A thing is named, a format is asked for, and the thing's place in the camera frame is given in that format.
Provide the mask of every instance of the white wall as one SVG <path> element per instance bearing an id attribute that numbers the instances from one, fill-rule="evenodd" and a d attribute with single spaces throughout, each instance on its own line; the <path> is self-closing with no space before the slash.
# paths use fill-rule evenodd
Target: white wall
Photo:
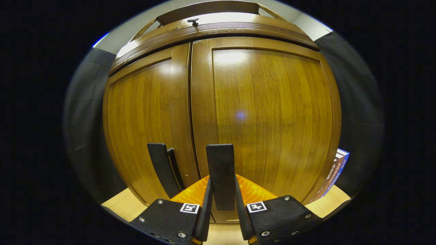
<path id="1" fill-rule="evenodd" d="M 285 18 L 288 22 L 294 23 L 299 28 L 301 28 L 307 35 L 312 39 L 316 40 L 325 34 L 328 33 L 326 29 L 332 31 L 329 27 L 325 26 L 321 22 L 316 19 L 310 17 L 307 14 L 302 13 L 296 8 L 293 8 L 289 5 L 283 4 L 281 2 L 275 0 L 251 0 L 252 2 L 260 3 L 272 11 L 276 12 L 283 18 Z M 120 24 L 116 28 L 111 31 L 108 31 L 109 34 L 102 39 L 95 47 L 106 50 L 108 52 L 117 54 L 119 50 L 127 44 L 127 42 L 148 22 L 150 22 L 153 18 L 169 12 L 171 10 L 175 10 L 177 8 L 193 4 L 205 2 L 205 0 L 170 0 L 165 3 L 161 3 L 153 8 L 145 10 L 144 12 L 134 16 L 130 20 Z M 259 11 L 262 15 L 271 17 L 268 13 L 263 10 Z M 159 23 L 154 23 L 148 30 L 152 31 L 157 28 Z"/>

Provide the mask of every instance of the cabinet door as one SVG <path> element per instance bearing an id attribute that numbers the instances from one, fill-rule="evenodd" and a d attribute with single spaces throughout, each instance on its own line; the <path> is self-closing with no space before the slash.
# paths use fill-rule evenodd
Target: cabinet door
<path id="1" fill-rule="evenodd" d="M 192 123 L 201 177 L 208 144 L 231 143 L 235 172 L 277 196 L 306 204 L 328 174 L 341 130 L 339 94 L 317 52 L 282 41 L 222 37 L 196 41 Z M 235 211 L 212 214 L 237 223 Z"/>
<path id="2" fill-rule="evenodd" d="M 174 148 L 186 187 L 198 180 L 191 132 L 191 44 L 146 56 L 108 79 L 103 124 L 111 158 L 126 185 L 144 204 L 168 199 L 148 152 L 148 143 Z"/>

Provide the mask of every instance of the wooden shelf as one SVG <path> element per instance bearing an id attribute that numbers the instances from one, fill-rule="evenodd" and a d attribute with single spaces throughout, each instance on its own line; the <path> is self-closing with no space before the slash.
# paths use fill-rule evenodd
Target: wooden shelf
<path id="1" fill-rule="evenodd" d="M 337 186 L 333 186 L 330 191 L 321 199 L 318 199 L 306 205 L 310 211 L 324 218 L 339 205 L 350 200 L 350 197 L 345 194 Z M 127 188 L 116 196 L 107 200 L 102 204 L 114 213 L 127 220 L 132 221 L 138 217 L 148 206 L 143 205 L 133 193 Z M 247 241 L 242 239 L 242 233 L 239 224 L 213 224 L 209 226 L 208 241 L 204 245 L 246 245 Z"/>

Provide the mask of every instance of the knob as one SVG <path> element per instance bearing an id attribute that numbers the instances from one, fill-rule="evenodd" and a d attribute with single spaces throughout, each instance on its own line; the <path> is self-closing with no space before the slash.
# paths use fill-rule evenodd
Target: knob
<path id="1" fill-rule="evenodd" d="M 198 23 L 196 22 L 197 20 L 198 20 L 198 18 L 197 19 L 189 19 L 188 22 L 192 22 L 192 26 L 197 26 L 198 25 Z"/>

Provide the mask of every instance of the book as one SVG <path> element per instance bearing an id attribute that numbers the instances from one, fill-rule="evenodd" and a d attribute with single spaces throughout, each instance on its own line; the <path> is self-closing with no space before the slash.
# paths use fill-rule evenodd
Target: book
<path id="1" fill-rule="evenodd" d="M 349 152 L 341 150 L 341 149 L 338 149 L 337 152 L 344 156 L 344 162 L 342 164 L 340 164 L 339 170 L 338 170 L 336 176 L 334 177 L 334 179 L 332 179 L 332 182 L 330 183 L 329 187 L 324 191 L 324 193 L 320 196 L 320 198 L 324 197 L 327 194 L 327 192 L 330 191 L 330 189 L 333 187 L 334 183 L 336 183 L 337 179 L 339 178 L 339 176 L 342 173 L 342 170 L 344 170 L 345 164 L 348 161 L 348 157 L 350 156 Z"/>
<path id="2" fill-rule="evenodd" d="M 327 175 L 327 178 L 324 180 L 323 185 L 321 186 L 319 191 L 317 191 L 315 197 L 313 197 L 312 200 L 310 200 L 310 203 L 321 198 L 327 187 L 331 184 L 332 180 L 335 178 L 335 175 L 338 173 L 339 167 L 343 163 L 344 159 L 345 159 L 344 155 L 336 152 L 335 159 L 333 160 L 333 164 L 330 167 L 330 171 L 329 174 Z"/>

